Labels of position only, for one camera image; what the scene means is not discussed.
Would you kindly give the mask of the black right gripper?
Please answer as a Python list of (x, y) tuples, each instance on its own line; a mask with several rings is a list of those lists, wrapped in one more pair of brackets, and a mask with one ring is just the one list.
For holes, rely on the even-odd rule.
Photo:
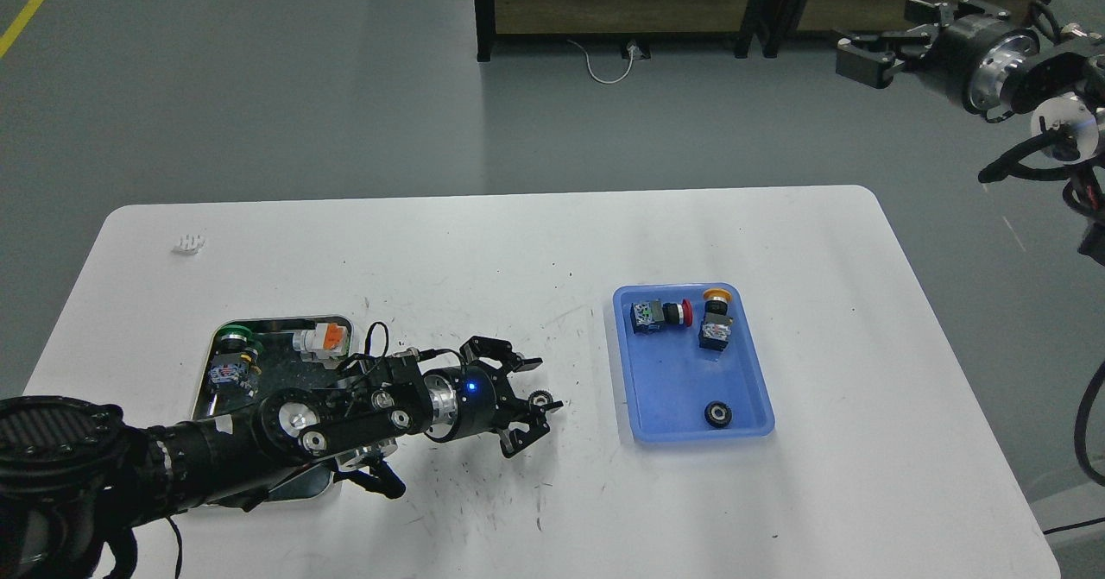
[(1007, 106), (1006, 82), (1039, 53), (1039, 36), (1012, 27), (1009, 9), (982, 0), (906, 0), (907, 31), (836, 33), (836, 75), (875, 90), (919, 72), (924, 87), (972, 115)]

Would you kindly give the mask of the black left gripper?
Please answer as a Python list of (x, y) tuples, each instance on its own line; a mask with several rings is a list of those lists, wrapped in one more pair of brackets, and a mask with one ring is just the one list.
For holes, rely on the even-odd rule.
[(518, 456), (550, 431), (548, 417), (564, 407), (532, 407), (514, 397), (511, 373), (528, 372), (544, 364), (540, 356), (524, 356), (508, 340), (470, 337), (459, 351), (462, 366), (423, 373), (431, 403), (425, 435), (448, 443), (482, 433), (499, 436), (502, 456)]

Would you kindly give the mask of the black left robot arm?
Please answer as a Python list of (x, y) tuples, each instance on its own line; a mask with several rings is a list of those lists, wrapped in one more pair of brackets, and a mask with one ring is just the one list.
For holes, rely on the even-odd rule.
[(387, 462), (397, 438), (494, 433), (512, 457), (561, 407), (544, 390), (515, 393), (512, 373), (541, 361), (505, 340), (470, 337), (455, 366), (429, 371), (441, 350), (370, 348), (343, 352), (329, 385), (280, 387), (171, 427), (127, 425), (120, 406), (59, 394), (4, 399), (4, 578), (90, 578), (103, 551), (110, 578), (130, 578), (137, 527), (209, 504), (252, 510), (313, 469), (399, 498), (406, 485)]

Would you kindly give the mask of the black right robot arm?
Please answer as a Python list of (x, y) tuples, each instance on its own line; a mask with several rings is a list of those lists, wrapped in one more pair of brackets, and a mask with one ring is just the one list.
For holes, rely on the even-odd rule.
[(1062, 183), (1064, 204), (1086, 223), (1078, 253), (1102, 263), (1102, 34), (1061, 24), (1039, 0), (1027, 6), (1027, 27), (980, 0), (907, 0), (904, 17), (904, 31), (841, 32), (836, 74), (875, 90), (911, 74), (983, 122), (1025, 116), (1027, 139), (983, 166), (978, 181)]

